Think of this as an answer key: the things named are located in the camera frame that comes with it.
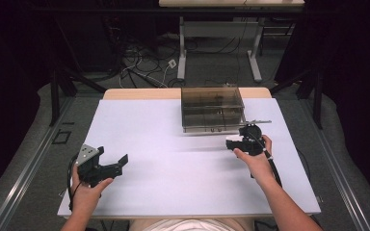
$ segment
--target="dark fabric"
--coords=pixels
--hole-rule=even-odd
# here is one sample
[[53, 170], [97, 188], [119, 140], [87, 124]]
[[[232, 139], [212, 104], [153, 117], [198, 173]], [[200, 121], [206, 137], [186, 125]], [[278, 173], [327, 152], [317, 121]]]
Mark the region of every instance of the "dark fabric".
[[15, 5], [0, 1], [0, 177], [34, 121], [37, 89], [48, 83], [21, 20]]
[[334, 100], [349, 154], [370, 184], [370, 1], [307, 7], [327, 7], [339, 16], [302, 18], [275, 79], [283, 82], [306, 68], [324, 72], [323, 93]]

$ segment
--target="wooden desk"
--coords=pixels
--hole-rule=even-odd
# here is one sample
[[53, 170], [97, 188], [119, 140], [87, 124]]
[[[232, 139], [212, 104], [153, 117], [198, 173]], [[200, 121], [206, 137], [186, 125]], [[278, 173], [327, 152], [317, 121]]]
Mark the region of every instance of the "wooden desk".
[[[264, 88], [240, 92], [248, 120], [272, 121], [260, 128], [274, 141], [284, 189], [306, 213], [320, 213], [277, 101]], [[129, 162], [103, 192], [92, 218], [270, 217], [246, 164], [226, 149], [228, 135], [184, 134], [180, 89], [107, 90], [85, 144], [104, 146], [102, 165], [125, 154]], [[58, 216], [70, 216], [68, 203], [65, 196]]]
[[[169, 8], [271, 8], [297, 9], [304, 6], [304, 0], [160, 0], [160, 7]], [[185, 78], [186, 50], [185, 37], [218, 37], [253, 39], [252, 50], [248, 51], [251, 72], [256, 82], [261, 82], [261, 74], [256, 55], [264, 27], [264, 19], [256, 22], [192, 22], [179, 17], [179, 64], [178, 79]]]

